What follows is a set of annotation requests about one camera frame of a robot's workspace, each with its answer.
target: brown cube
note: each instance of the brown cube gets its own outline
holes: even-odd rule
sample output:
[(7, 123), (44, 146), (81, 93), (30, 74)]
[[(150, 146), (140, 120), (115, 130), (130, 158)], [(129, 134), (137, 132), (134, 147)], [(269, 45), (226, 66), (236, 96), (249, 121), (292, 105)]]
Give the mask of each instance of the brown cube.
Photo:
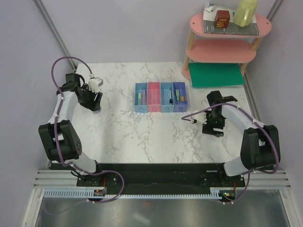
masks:
[(214, 19), (215, 27), (226, 28), (231, 16), (228, 10), (218, 10)]

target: green mat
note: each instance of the green mat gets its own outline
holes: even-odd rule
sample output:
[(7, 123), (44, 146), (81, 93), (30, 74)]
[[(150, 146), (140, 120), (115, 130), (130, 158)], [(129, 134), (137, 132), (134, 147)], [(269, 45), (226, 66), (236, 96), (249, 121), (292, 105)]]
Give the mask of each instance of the green mat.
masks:
[(239, 64), (190, 63), (189, 72), (193, 87), (223, 87), (244, 84)]

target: gray floor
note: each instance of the gray floor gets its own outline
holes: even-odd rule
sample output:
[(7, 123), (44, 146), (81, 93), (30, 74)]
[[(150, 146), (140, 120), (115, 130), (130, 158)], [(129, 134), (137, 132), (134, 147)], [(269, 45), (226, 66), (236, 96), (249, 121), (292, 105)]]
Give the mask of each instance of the gray floor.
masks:
[[(49, 212), (83, 199), (44, 198)], [(248, 191), (233, 205), (208, 200), (119, 199), (84, 203), (58, 216), (40, 211), (38, 227), (288, 227), (279, 192)]]

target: table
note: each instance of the table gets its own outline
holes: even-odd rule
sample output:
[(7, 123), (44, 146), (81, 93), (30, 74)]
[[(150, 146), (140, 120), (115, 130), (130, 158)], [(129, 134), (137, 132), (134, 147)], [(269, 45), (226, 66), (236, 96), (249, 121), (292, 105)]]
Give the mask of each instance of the table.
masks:
[[(104, 80), (100, 90), (101, 112), (77, 105), (72, 124), (83, 152), (102, 163), (221, 163), (240, 155), (242, 135), (228, 120), (224, 136), (202, 134), (202, 125), (181, 117), (209, 106), (206, 95), (220, 90), (234, 96), (250, 113), (244, 88), (196, 89), (182, 75), (181, 62), (89, 64)], [(77, 73), (86, 81), (89, 71), (79, 64)], [(184, 81), (188, 90), (187, 113), (136, 113), (134, 86), (138, 82)]]

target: gray book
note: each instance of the gray book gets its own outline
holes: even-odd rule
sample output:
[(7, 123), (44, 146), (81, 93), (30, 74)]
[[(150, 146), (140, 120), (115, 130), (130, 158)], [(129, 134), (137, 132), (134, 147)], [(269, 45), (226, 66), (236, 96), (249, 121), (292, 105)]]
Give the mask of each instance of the gray book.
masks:
[(235, 12), (230, 10), (229, 12), (231, 15), (231, 19), (227, 28), (215, 27), (214, 18), (218, 10), (226, 10), (226, 8), (216, 5), (215, 10), (212, 12), (208, 12), (207, 10), (204, 10), (203, 13), (204, 33), (229, 34), (229, 35), (256, 35), (256, 36), (259, 35), (256, 16), (253, 17), (252, 22), (249, 25), (245, 27), (239, 27), (238, 25), (234, 24), (232, 20)]

